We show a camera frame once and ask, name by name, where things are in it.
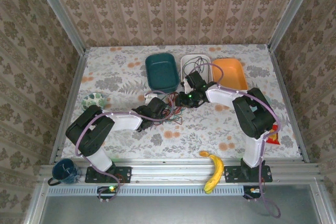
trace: green bowl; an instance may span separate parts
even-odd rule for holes
[[[107,101],[106,101],[105,95],[101,93],[92,93],[84,97],[81,105],[82,105],[83,110],[86,110],[91,105],[98,105],[99,107],[104,109],[106,103]]]

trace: banana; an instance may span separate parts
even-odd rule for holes
[[[209,152],[206,151],[201,151],[200,156],[202,157],[209,157],[213,160],[214,165],[215,165],[215,173],[214,175],[206,182],[204,186],[204,191],[207,194],[210,194],[213,189],[215,189],[216,185],[220,181],[220,178],[222,177],[223,171],[224,171],[224,163],[221,158],[210,154]]]

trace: wall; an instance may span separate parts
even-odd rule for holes
[[[276,49],[310,159],[336,201],[336,6],[304,0]]]
[[[0,0],[0,223],[23,220],[77,62],[46,0]]]
[[[61,0],[91,46],[265,44],[289,0]]]

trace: blue mug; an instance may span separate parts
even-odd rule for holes
[[[61,183],[73,184],[78,182],[81,170],[78,166],[68,158],[61,159],[52,169],[53,177],[48,180],[49,186],[56,186]]]

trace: floral tablecloth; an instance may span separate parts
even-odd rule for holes
[[[280,117],[280,145],[266,144],[265,157],[300,157],[279,84],[266,45],[141,46],[91,48],[77,96],[72,122],[83,112],[81,101],[92,92],[108,97],[106,110],[129,111],[144,105],[149,91],[145,59],[152,54],[171,53],[180,71],[187,54],[205,54],[215,60],[236,58],[244,68],[248,88],[258,87],[269,96]],[[183,123],[165,122],[140,133],[115,131],[103,147],[111,158],[196,158],[201,150],[223,158],[244,154],[246,135],[233,110],[220,104],[204,104],[182,113]],[[62,157],[74,157],[75,146],[67,139]]]

